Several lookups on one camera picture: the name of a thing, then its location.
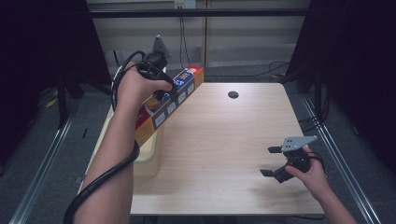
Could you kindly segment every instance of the gray floor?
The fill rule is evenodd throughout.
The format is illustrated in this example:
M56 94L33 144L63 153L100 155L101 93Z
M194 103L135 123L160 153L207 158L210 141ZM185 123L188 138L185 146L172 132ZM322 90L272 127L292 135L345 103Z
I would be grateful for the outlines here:
M207 68L206 82L268 82L270 74L267 65ZM276 73L284 73L286 66ZM27 209L26 223L62 223L64 211L73 200L79 180L85 173L97 137L109 109L109 96L84 86L86 93L79 100L68 99L71 109L76 105L76 113L69 132L59 152L55 155L42 188ZM296 90L295 82L285 84L285 89L296 113L297 119L308 118L302 96ZM41 99L45 102L48 96ZM39 107L35 122L24 136L19 147L8 160L5 175L0 178L0 223L8 223L35 174L45 158L51 142L57 133L59 122L58 107ZM394 223L396 219L396 178L379 161L367 141L353 132L354 124L345 116L336 102L331 101L329 117L325 121L337 146L342 151L353 175L362 191L374 206L382 223ZM305 135L318 135L313 129ZM332 157L321 140L310 145L325 160L329 183L342 202L359 223L365 223L360 208L340 175ZM159 223L327 223L327 220L313 221L296 217L158 217ZM132 217L131 222L143 223L143 217Z

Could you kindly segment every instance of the black hole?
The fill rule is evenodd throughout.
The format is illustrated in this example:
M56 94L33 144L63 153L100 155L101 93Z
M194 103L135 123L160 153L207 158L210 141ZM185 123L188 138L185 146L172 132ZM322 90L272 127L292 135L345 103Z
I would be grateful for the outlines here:
M236 91L230 91L230 92L228 92L228 96L232 99L236 99L236 98L238 98L239 94Z

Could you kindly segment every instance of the electrical outlet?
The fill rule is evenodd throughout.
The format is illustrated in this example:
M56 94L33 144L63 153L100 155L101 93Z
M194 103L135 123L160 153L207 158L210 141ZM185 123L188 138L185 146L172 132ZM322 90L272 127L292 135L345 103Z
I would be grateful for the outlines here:
M195 0L174 0L175 8L183 9L183 8L196 8Z
M185 8L196 8L196 1L195 0L185 0L184 5Z
M175 9L185 8L186 4L184 0L175 0Z

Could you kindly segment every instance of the white wall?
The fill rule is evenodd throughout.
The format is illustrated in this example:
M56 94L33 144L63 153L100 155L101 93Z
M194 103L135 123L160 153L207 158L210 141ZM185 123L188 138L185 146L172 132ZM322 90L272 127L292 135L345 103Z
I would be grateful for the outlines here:
M104 1L118 3L97 3ZM173 1L168 0L137 1L88 0L88 3L90 9L174 8ZM197 0L196 5L205 8L206 1ZM307 8L309 0L209 0L207 5L208 8ZM208 67L289 61L303 20L304 17L184 18L190 61ZM116 68L112 50L117 51L121 61L138 49L149 52L155 35L162 36L173 55L168 68L180 68L179 18L94 19L94 24L111 71ZM186 65L184 45L181 57Z

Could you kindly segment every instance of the forearm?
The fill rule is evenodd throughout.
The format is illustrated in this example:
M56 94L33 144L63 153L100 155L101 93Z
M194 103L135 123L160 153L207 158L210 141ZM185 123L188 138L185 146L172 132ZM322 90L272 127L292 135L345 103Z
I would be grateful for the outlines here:
M109 122L83 184L125 160L134 150L137 107L117 110ZM78 209L76 223L128 223L133 196L134 166L130 164L110 178Z
M328 191L318 197L318 202L320 203L326 218L331 224L346 223L355 224L357 223L355 218L348 212L344 207L338 197L332 192Z

